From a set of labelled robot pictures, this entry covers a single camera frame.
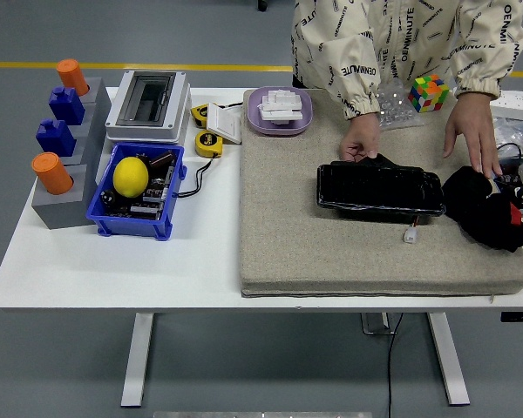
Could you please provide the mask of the person's left hand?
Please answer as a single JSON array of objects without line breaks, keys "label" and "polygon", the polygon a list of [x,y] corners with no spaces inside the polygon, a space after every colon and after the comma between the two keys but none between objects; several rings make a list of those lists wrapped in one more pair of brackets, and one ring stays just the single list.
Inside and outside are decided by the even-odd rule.
[{"label": "person's left hand", "polygon": [[492,96],[482,92],[465,92],[457,96],[445,127],[444,154],[454,151],[459,135],[465,138],[471,167],[490,179],[502,174],[494,135],[490,103]]}]

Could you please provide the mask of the person's right hand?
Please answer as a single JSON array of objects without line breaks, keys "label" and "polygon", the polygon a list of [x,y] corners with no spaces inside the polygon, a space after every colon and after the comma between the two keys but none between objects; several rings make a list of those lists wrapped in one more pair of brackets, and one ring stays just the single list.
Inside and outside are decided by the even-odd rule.
[{"label": "person's right hand", "polygon": [[339,145],[341,160],[359,162],[378,155],[380,125],[375,113],[367,113],[350,120],[348,130]]}]

